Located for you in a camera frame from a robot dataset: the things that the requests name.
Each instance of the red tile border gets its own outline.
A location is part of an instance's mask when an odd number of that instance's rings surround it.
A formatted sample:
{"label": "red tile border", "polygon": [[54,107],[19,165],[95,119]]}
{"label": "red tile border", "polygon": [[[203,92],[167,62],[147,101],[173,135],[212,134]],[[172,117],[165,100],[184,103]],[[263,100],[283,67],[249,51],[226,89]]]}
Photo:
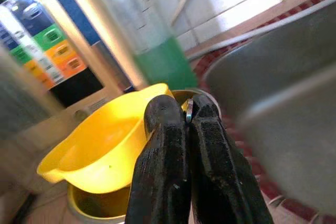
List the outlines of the red tile border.
{"label": "red tile border", "polygon": [[289,13],[290,15],[294,15],[294,14],[298,13],[298,11],[295,10],[295,9],[291,9],[291,10],[288,11],[288,13]]}
{"label": "red tile border", "polygon": [[243,151],[244,157],[253,157],[252,150],[244,144],[242,141],[236,142],[236,147]]}
{"label": "red tile border", "polygon": [[312,221],[317,214],[317,211],[315,211],[314,209],[306,207],[300,202],[293,199],[285,199],[281,203],[281,206],[286,208],[293,214],[300,216],[302,219],[306,221]]}
{"label": "red tile border", "polygon": [[270,199],[274,200],[282,196],[278,186],[272,182],[267,176],[262,175],[259,178],[260,190]]}
{"label": "red tile border", "polygon": [[310,0],[314,5],[318,4],[319,2],[321,2],[320,0]]}
{"label": "red tile border", "polygon": [[252,173],[257,176],[257,175],[264,175],[265,170],[259,163],[258,159],[255,157],[246,157],[247,161],[249,162],[251,168],[252,168]]}
{"label": "red tile border", "polygon": [[299,5],[299,7],[302,9],[302,10],[305,10],[305,9],[308,9],[309,8],[309,5],[307,3],[303,3],[301,5]]}
{"label": "red tile border", "polygon": [[325,215],[322,217],[322,224],[336,224],[336,218],[329,215]]}

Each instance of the floor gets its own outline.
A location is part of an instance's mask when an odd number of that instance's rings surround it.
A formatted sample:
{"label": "floor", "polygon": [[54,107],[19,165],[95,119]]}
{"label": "floor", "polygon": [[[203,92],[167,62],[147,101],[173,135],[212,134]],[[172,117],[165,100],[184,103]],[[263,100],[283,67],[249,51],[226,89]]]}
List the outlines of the floor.
{"label": "floor", "polygon": [[40,195],[32,205],[24,224],[80,224],[67,206],[67,184],[59,183]]}
{"label": "floor", "polygon": [[[292,215],[282,208],[269,206],[275,224],[308,224],[308,222]],[[24,224],[84,224],[73,216],[67,206],[67,184],[58,183],[45,193],[41,194],[32,205],[31,211]]]}

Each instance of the blue label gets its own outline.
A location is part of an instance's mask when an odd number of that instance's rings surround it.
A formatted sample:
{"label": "blue label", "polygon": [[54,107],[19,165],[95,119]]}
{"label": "blue label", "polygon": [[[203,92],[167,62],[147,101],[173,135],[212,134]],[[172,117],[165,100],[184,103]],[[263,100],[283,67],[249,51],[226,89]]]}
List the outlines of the blue label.
{"label": "blue label", "polygon": [[0,23],[0,41],[8,48],[9,51],[18,47],[18,44],[15,42],[13,37],[1,23]]}
{"label": "blue label", "polygon": [[35,0],[7,0],[3,5],[14,14],[32,36],[55,23],[45,8]]}

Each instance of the yellow bowl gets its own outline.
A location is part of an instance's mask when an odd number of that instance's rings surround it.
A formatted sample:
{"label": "yellow bowl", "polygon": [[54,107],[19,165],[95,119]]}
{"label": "yellow bowl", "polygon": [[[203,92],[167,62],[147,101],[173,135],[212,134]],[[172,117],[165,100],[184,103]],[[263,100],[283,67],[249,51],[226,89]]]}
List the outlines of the yellow bowl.
{"label": "yellow bowl", "polygon": [[73,185],[68,187],[68,206],[83,223],[124,223],[130,187],[108,194],[91,194]]}
{"label": "yellow bowl", "polygon": [[94,194],[131,184],[135,161],[146,144],[144,111],[160,94],[173,96],[167,85],[156,84],[107,103],[56,146],[37,173],[51,183],[65,179]]}

